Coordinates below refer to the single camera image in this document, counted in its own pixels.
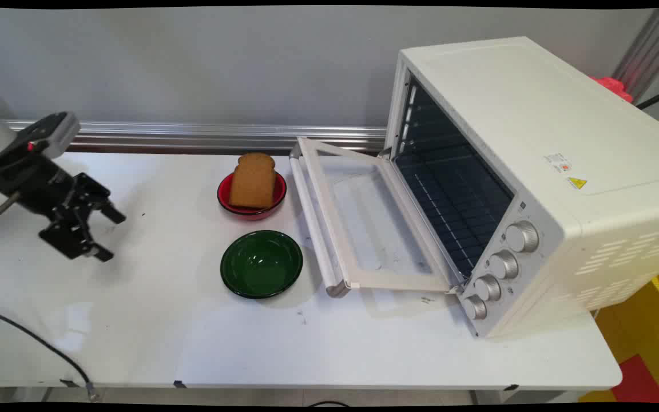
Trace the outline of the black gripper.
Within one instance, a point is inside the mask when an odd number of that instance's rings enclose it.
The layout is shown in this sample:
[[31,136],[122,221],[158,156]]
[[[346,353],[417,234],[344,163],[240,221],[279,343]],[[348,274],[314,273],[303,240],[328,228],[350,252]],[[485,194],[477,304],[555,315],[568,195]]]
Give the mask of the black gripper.
[[[115,224],[126,220],[110,201],[110,190],[86,173],[71,175],[45,156],[23,156],[16,161],[0,159],[0,193],[18,195],[16,203],[50,224],[38,233],[41,240],[75,260],[91,256],[99,261],[113,259],[112,251],[94,240],[89,227],[92,211]],[[63,206],[70,198],[70,209]]]

